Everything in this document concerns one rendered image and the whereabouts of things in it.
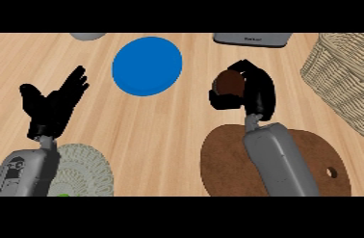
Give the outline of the blue round plate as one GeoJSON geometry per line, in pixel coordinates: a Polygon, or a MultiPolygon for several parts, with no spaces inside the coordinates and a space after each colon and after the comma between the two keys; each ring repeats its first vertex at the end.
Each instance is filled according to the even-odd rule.
{"type": "Polygon", "coordinates": [[[166,91],[182,72],[182,53],[163,38],[143,37],[119,49],[110,67],[118,88],[134,96],[166,91]]]}

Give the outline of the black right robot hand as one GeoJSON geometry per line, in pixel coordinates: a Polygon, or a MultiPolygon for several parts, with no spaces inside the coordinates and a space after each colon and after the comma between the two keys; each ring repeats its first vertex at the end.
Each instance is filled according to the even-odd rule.
{"type": "Polygon", "coordinates": [[[216,78],[209,90],[209,102],[216,110],[244,107],[246,115],[262,115],[261,121],[271,119],[275,109],[275,91],[272,80],[266,72],[247,60],[237,61],[227,70],[234,70],[244,78],[243,96],[218,94],[216,78]]]}

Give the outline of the brown cupcake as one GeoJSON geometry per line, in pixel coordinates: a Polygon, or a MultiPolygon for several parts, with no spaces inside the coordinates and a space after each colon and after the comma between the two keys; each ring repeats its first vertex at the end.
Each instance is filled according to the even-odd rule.
{"type": "Polygon", "coordinates": [[[234,94],[243,96],[244,78],[234,70],[225,70],[216,77],[218,94],[234,94]]]}

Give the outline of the round brown cutting board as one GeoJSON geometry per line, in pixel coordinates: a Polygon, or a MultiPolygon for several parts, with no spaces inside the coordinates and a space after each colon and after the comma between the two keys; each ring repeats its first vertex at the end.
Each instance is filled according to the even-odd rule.
{"type": "MultiPolygon", "coordinates": [[[[314,133],[290,129],[321,197],[349,197],[350,184],[339,153],[314,133]]],[[[244,126],[225,124],[206,136],[200,177],[212,197],[266,197],[258,169],[243,146],[244,126]]]]}

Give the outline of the round pale woven placemat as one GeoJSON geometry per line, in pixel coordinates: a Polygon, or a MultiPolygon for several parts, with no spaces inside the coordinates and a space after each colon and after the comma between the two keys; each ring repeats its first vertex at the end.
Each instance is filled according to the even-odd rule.
{"type": "Polygon", "coordinates": [[[112,197],[113,174],[101,153],[84,144],[59,147],[60,164],[48,196],[112,197]]]}

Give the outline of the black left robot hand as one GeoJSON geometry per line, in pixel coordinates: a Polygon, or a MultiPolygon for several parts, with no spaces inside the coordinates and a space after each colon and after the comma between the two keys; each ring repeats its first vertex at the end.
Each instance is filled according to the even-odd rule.
{"type": "Polygon", "coordinates": [[[47,96],[31,84],[20,85],[22,109],[29,115],[26,137],[38,141],[41,136],[56,139],[69,122],[73,108],[90,87],[85,68],[78,66],[68,75],[60,88],[47,96]]]}

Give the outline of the grey rounded object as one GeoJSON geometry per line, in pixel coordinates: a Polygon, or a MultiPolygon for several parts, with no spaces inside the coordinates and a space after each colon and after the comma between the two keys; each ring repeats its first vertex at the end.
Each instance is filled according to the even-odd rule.
{"type": "Polygon", "coordinates": [[[88,41],[101,38],[104,33],[70,33],[70,35],[76,40],[88,41]]]}

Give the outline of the pale wicker basket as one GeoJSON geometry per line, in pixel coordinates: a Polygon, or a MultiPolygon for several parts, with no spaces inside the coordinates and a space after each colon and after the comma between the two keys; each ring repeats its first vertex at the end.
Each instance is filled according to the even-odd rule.
{"type": "Polygon", "coordinates": [[[320,33],[300,75],[364,137],[364,33],[320,33]]]}

